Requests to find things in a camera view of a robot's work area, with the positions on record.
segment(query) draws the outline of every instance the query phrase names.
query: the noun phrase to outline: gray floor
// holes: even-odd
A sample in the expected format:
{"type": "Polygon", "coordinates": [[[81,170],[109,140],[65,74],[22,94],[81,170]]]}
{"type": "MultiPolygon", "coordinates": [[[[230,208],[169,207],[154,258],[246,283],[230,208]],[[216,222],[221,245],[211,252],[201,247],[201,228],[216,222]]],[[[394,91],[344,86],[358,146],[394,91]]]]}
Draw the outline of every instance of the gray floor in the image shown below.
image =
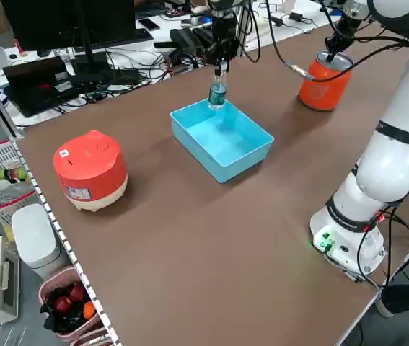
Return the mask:
{"type": "MultiPolygon", "coordinates": [[[[12,34],[10,32],[0,35],[0,46],[9,47],[13,45],[12,34]]],[[[6,139],[0,128],[0,140],[6,139]]],[[[395,278],[396,283],[408,283],[403,275],[395,278]]],[[[40,278],[26,265],[22,265],[21,274],[21,304],[19,319],[12,324],[8,324],[1,330],[0,345],[4,344],[3,337],[9,333],[13,327],[11,337],[7,346],[18,346],[23,332],[24,337],[20,346],[57,346],[64,345],[59,342],[51,332],[43,329],[44,317],[39,315],[39,304],[37,291],[40,278]]],[[[364,332],[365,346],[409,346],[409,312],[395,316],[392,319],[383,319],[374,308],[372,308],[362,319],[361,325],[364,332]]],[[[360,333],[354,330],[344,343],[344,346],[359,346],[360,333]]]]}

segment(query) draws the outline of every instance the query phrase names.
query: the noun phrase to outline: power adapter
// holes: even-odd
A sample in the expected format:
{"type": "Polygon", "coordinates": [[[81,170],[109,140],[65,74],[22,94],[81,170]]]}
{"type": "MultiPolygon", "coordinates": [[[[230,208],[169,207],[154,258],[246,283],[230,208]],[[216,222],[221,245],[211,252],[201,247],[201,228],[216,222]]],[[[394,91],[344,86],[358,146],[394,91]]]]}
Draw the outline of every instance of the power adapter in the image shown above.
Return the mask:
{"type": "Polygon", "coordinates": [[[271,17],[271,21],[275,23],[276,27],[283,25],[283,20],[281,18],[271,17]]]}
{"type": "Polygon", "coordinates": [[[295,20],[296,22],[302,22],[304,16],[300,13],[291,12],[291,14],[289,15],[289,19],[295,20]]]}

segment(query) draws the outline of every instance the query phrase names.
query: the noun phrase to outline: table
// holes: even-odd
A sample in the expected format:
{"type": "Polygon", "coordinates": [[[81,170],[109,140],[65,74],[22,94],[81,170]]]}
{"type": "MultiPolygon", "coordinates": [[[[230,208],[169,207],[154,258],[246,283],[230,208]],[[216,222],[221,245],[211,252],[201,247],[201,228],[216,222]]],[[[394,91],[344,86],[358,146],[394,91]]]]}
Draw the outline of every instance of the table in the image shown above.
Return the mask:
{"type": "MultiPolygon", "coordinates": [[[[266,9],[261,8],[261,4],[264,3],[263,0],[259,0],[253,4],[254,10],[256,15],[258,16],[258,25],[260,28],[260,39],[261,45],[268,45],[271,43],[271,37],[269,35],[268,29],[268,20],[266,19],[266,9]]],[[[272,1],[271,5],[273,8],[272,11],[275,9],[274,6],[277,6],[281,10],[281,3],[282,0],[275,0],[272,1]]],[[[287,25],[295,25],[296,28],[293,27],[274,27],[275,37],[276,40],[284,40],[288,37],[292,37],[295,35],[302,34],[302,30],[308,32],[316,27],[321,27],[327,24],[327,19],[324,14],[320,12],[320,5],[310,1],[310,0],[297,0],[296,6],[294,7],[294,11],[298,13],[302,13],[305,17],[311,18],[314,24],[306,25],[298,22],[290,21],[288,18],[285,18],[287,25]]],[[[273,13],[274,17],[282,17],[283,13],[276,12],[273,13]]],[[[135,43],[130,45],[120,45],[113,48],[108,48],[109,51],[117,52],[118,54],[112,54],[113,61],[117,67],[122,66],[126,68],[144,68],[141,64],[148,65],[153,63],[153,61],[159,56],[161,53],[165,53],[171,50],[157,50],[153,46],[153,42],[162,42],[162,41],[169,41],[170,40],[170,30],[172,29],[180,29],[180,21],[182,19],[190,19],[190,16],[182,16],[173,19],[168,19],[166,16],[155,16],[152,17],[151,20],[160,26],[160,30],[151,31],[151,35],[153,36],[153,41],[143,42],[143,43],[135,43]]],[[[137,21],[136,27],[142,27],[141,24],[137,21]]],[[[246,50],[251,51],[257,48],[257,40],[255,39],[255,31],[247,38],[246,50]]],[[[70,56],[74,57],[74,51],[72,48],[69,48],[70,56]]],[[[6,49],[7,55],[15,54],[17,55],[17,59],[12,61],[12,64],[20,64],[26,63],[30,61],[35,61],[39,59],[37,53],[35,51],[28,52],[28,56],[22,57],[19,55],[19,52],[16,48],[8,48],[6,49]]],[[[54,52],[52,52],[48,57],[53,57],[54,52]]],[[[74,70],[71,64],[66,64],[66,68],[70,74],[74,74],[74,70]]],[[[152,71],[151,76],[153,78],[157,78],[161,72],[159,71],[152,71]]],[[[1,86],[7,84],[8,81],[4,76],[4,72],[0,70],[0,88],[1,86]]],[[[110,87],[110,90],[116,89],[123,89],[124,86],[114,86],[110,87]]],[[[84,105],[85,102],[82,99],[75,99],[70,101],[71,105],[84,105]]],[[[61,106],[61,108],[66,112],[71,112],[76,107],[66,107],[61,106]]],[[[38,123],[53,119],[55,117],[59,117],[62,114],[57,110],[46,110],[45,112],[39,113],[33,117],[24,117],[22,113],[10,102],[6,107],[7,112],[9,113],[12,121],[16,126],[22,127],[29,127],[32,125],[37,125],[38,123]]]]}
{"type": "MultiPolygon", "coordinates": [[[[283,41],[308,66],[328,28],[283,41]]],[[[355,44],[361,57],[377,44],[355,44]]],[[[301,79],[272,47],[234,60],[229,99],[275,137],[263,164],[220,185],[173,138],[169,113],[206,97],[211,67],[39,124],[18,142],[105,326],[124,345],[334,345],[376,295],[324,261],[309,219],[346,178],[393,95],[408,52],[354,71],[333,113],[296,98],[301,79]],[[64,197],[51,158],[98,129],[120,141],[125,195],[97,213],[64,197]]],[[[409,222],[409,198],[399,214],[409,222]]],[[[382,224],[385,236],[386,226],[382,224]]],[[[394,269],[409,252],[395,227],[394,269]]],[[[374,279],[382,282],[377,270],[374,279]]]]}

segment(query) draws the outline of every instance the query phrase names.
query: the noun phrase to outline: rice cooker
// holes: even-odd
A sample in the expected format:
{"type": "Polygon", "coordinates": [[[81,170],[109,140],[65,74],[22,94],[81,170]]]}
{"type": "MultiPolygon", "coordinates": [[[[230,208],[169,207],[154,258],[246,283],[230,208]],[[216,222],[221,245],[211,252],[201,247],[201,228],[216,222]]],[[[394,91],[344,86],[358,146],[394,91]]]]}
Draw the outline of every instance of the rice cooker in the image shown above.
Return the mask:
{"type": "Polygon", "coordinates": [[[127,169],[119,143],[97,130],[73,138],[53,155],[65,196],[78,210],[97,211],[126,190],[127,169]]]}

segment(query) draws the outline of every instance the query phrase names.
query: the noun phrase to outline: blue plastic bin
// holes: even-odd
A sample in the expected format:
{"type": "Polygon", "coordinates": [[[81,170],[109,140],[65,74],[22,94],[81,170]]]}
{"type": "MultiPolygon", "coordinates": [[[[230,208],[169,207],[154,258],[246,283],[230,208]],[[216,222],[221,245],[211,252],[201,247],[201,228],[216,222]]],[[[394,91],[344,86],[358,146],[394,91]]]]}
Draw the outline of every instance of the blue plastic bin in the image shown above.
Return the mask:
{"type": "Polygon", "coordinates": [[[170,113],[176,139],[220,183],[264,160],[273,136],[226,101],[211,110],[208,100],[170,113]]]}

